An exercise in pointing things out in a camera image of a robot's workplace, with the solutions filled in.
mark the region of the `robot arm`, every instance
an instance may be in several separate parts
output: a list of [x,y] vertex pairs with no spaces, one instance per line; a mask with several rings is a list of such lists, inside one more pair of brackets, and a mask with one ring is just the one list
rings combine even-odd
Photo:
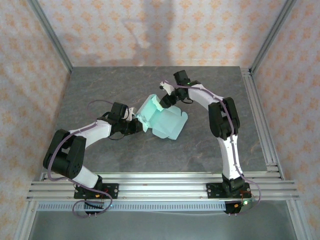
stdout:
[[115,102],[110,112],[105,113],[92,124],[70,131],[58,130],[45,155],[43,166],[48,169],[54,151],[65,137],[79,132],[62,145],[53,161],[51,170],[83,186],[101,191],[102,178],[83,166],[85,149],[100,139],[108,138],[117,132],[121,132],[125,136],[140,132],[142,124],[132,116],[133,108]]
[[[163,108],[169,108],[185,99],[196,101],[208,110],[209,124],[213,135],[217,138],[222,154],[223,161],[223,187],[226,192],[234,193],[241,189],[244,180],[241,178],[242,170],[239,163],[237,139],[240,121],[235,107],[234,100],[231,97],[223,98],[210,92],[198,81],[190,81],[186,71],[182,70],[174,74],[177,86],[173,87],[168,82],[161,82],[160,88],[165,90],[167,94],[161,99],[160,104]],[[235,154],[231,140],[231,126],[229,124],[226,113],[224,112],[221,102],[224,103],[231,117],[234,128],[232,136]]]

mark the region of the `stone surface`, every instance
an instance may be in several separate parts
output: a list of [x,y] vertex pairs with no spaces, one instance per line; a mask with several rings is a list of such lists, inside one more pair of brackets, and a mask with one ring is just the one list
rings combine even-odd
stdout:
[[[186,70],[213,93],[234,99],[239,119],[239,160],[244,171],[265,171],[266,164],[239,67],[75,67],[57,121],[57,129],[72,130],[94,121],[87,104],[96,99],[139,107],[150,94],[159,98],[162,80],[174,83],[173,74]],[[84,165],[93,172],[222,172],[218,141],[209,127],[208,112],[198,103],[177,107],[188,120],[177,140],[139,132],[119,141],[102,139],[85,152]],[[100,117],[111,105],[96,102],[91,115]]]

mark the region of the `orange floral pattern wall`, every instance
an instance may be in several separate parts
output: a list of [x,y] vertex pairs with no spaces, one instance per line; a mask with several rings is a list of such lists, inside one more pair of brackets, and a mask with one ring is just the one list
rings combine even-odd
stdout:
[[287,179],[320,236],[320,1],[297,1],[256,74]]
[[40,173],[68,71],[26,0],[0,4],[0,239],[14,237]]
[[40,0],[76,67],[250,67],[284,2]]

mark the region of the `gray marble tabletop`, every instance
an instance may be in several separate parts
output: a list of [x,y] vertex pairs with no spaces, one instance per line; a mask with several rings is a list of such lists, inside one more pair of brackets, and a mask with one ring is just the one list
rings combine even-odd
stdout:
[[[92,123],[87,104],[96,99],[139,107],[150,94],[165,92],[159,83],[174,83],[173,74],[186,70],[189,78],[201,82],[213,93],[234,99],[239,119],[239,161],[244,171],[265,171],[266,164],[239,67],[75,67],[65,92],[56,129],[73,130]],[[208,112],[198,103],[177,107],[188,120],[177,140],[160,139],[149,129],[119,141],[102,139],[87,148],[84,165],[93,172],[222,172],[217,139],[209,127]],[[90,108],[100,117],[111,105],[97,102]]]

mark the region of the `wallpaper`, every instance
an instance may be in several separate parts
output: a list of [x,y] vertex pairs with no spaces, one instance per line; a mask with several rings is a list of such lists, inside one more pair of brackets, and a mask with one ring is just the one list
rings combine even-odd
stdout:
[[39,2],[75,67],[250,67],[285,0]]
[[27,1],[1,1],[0,29],[0,239],[11,240],[69,77]]
[[319,13],[319,0],[297,1],[255,77],[285,177],[298,181],[315,236],[320,236]]

